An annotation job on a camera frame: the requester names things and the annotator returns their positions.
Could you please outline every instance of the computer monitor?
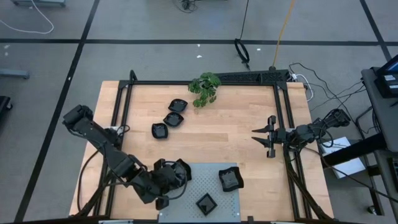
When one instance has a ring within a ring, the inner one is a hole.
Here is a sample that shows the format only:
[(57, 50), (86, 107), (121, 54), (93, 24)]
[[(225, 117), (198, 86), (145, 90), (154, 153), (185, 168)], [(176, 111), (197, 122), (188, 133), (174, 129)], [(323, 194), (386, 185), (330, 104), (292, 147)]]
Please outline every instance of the computer monitor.
[(398, 97), (398, 55), (376, 70), (374, 81), (384, 98)]

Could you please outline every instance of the black floor stripe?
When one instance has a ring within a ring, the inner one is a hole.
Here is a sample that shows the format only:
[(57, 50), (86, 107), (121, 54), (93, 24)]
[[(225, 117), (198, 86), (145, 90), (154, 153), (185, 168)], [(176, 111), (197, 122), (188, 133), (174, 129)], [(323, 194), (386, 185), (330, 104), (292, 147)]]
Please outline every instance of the black floor stripe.
[(7, 44), (79, 44), (80, 39), (0, 39), (0, 43)]
[[(242, 40), (245, 45), (276, 45), (277, 40)], [(114, 40), (88, 39), (87, 44), (234, 44), (234, 40)], [(281, 45), (377, 46), (377, 41), (283, 40)]]
[[(0, 43), (12, 44), (78, 44), (77, 39), (0, 39)], [(234, 40), (118, 40), (87, 39), (86, 44), (234, 44)], [(276, 45), (277, 40), (242, 40), (245, 45)], [(328, 40), (282, 40), (281, 45), (303, 46), (377, 46), (377, 41), (328, 41)]]
[(376, 22), (373, 19), (371, 11), (369, 10), (368, 5), (366, 4), (366, 1), (365, 0), (359, 0), (359, 1), (361, 2), (362, 8), (365, 11), (366, 17), (368, 18), (368, 21), (372, 27), (374, 35), (376, 36), (377, 41), (380, 43), (381, 50), (383, 51), (386, 60), (391, 60), (390, 52), (388, 51), (387, 45), (384, 42), (383, 37), (381, 36), (379, 28), (377, 28)]
[(398, 46), (398, 42), (387, 41), (385, 43), (386, 43), (387, 46)]
[(94, 15), (95, 15), (95, 12), (97, 10), (99, 3), (100, 3), (100, 0), (95, 0), (93, 7), (91, 8), (90, 15), (88, 16), (85, 29), (83, 31), (83, 34), (81, 35), (81, 39), (80, 39), (79, 45), (76, 50), (76, 54), (72, 60), (72, 64), (70, 65), (68, 75), (65, 79), (65, 83), (63, 84), (60, 98), (58, 99), (58, 103), (55, 107), (54, 114), (51, 118), (50, 126), (45, 135), (42, 148), (40, 149), (39, 156), (37, 157), (35, 166), (32, 171), (32, 175), (30, 176), (24, 196), (21, 200), (21, 204), (19, 205), (18, 212), (17, 212), (15, 220), (14, 220), (15, 222), (22, 222), (24, 220), (27, 208), (29, 206), (30, 199), (32, 198), (32, 194), (33, 194), (33, 191), (34, 191), (36, 183), (37, 183), (37, 179), (39, 178), (40, 171), (42, 170), (43, 163), (44, 163), (45, 157), (47, 155), (47, 151), (49, 150), (52, 136), (54, 134), (55, 128), (57, 127), (58, 119), (61, 115), (61, 110), (62, 110), (63, 104), (65, 102), (65, 99), (67, 97), (67, 93), (68, 93), (70, 84), (72, 82), (73, 75), (75, 74), (76, 66), (78, 65), (80, 55), (83, 50), (83, 46), (85, 44), (85, 40), (87, 39), (88, 31), (90, 30), (91, 23), (93, 22)]

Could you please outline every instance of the square black dish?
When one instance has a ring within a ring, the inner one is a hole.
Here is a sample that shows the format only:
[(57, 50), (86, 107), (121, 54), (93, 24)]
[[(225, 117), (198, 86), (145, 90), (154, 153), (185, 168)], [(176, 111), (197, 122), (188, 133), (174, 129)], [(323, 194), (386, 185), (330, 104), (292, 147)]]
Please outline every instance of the square black dish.
[(206, 216), (217, 207), (217, 203), (206, 193), (199, 201), (196, 202), (200, 211)]
[(181, 115), (176, 112), (171, 112), (163, 119), (163, 122), (170, 127), (177, 127), (183, 120), (184, 118)]
[(169, 106), (169, 110), (173, 112), (181, 113), (185, 110), (188, 103), (185, 100), (174, 99)]
[(231, 192), (244, 187), (239, 167), (230, 167), (226, 170), (220, 170), (218, 171), (218, 177), (220, 178), (224, 192)]
[(164, 139), (167, 138), (169, 132), (167, 130), (167, 126), (164, 123), (158, 123), (152, 125), (152, 135), (156, 139)]

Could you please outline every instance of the table leg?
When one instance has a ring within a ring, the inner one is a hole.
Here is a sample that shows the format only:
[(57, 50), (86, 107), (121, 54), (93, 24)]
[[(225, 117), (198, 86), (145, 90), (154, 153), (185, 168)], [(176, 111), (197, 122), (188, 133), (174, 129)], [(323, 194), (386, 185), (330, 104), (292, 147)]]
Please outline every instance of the table leg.
[(5, 68), (0, 68), (0, 76), (2, 77), (16, 77), (16, 78), (29, 78), (29, 72), (28, 71), (22, 71), (22, 70), (12, 70), (12, 69), (5, 69)]
[[(359, 156), (372, 153), (378, 149), (385, 149), (386, 147), (384, 136), (382, 133), (378, 133), (344, 149), (324, 156), (324, 158), (328, 165), (334, 166), (358, 158)], [(327, 165), (323, 162), (322, 166), (323, 168), (327, 168)]]
[[(361, 125), (359, 123), (359, 119), (362, 118), (366, 113), (368, 113), (369, 111), (371, 111), (373, 109), (373, 106), (370, 106), (368, 109), (366, 109), (366, 111), (364, 111), (363, 113), (361, 113), (356, 119), (355, 119), (355, 126), (357, 127), (362, 139), (365, 139), (365, 135), (362, 131)], [(369, 162), (368, 162), (368, 158), (365, 156), (363, 156), (363, 159), (365, 160), (365, 164), (366, 166), (368, 166)], [(376, 173), (372, 172), (372, 167), (367, 167), (366, 168), (366, 172), (368, 172), (369, 174), (369, 178), (371, 180), (372, 186), (374, 187), (376, 184), (374, 183), (374, 179), (372, 176), (377, 175)], [(374, 213), (376, 215), (384, 215), (384, 210), (383, 207), (381, 205), (381, 201), (380, 201), (380, 196), (379, 194), (369, 190), (369, 193), (371, 194), (371, 198), (372, 198), (372, 202), (373, 202), (373, 207), (374, 207)]]

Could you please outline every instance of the perforated metal plate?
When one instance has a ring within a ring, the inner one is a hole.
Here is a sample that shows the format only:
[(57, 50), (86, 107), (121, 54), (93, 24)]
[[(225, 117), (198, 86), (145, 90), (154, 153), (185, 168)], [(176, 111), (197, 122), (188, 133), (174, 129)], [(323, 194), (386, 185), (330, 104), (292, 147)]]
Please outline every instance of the perforated metal plate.
[[(240, 222), (239, 191), (223, 192), (218, 171), (237, 166), (236, 163), (190, 163), (192, 180), (188, 182), (185, 193), (159, 212), (160, 223), (181, 222)], [(177, 196), (182, 188), (167, 194)], [(195, 204), (209, 193), (217, 207), (205, 216)]]

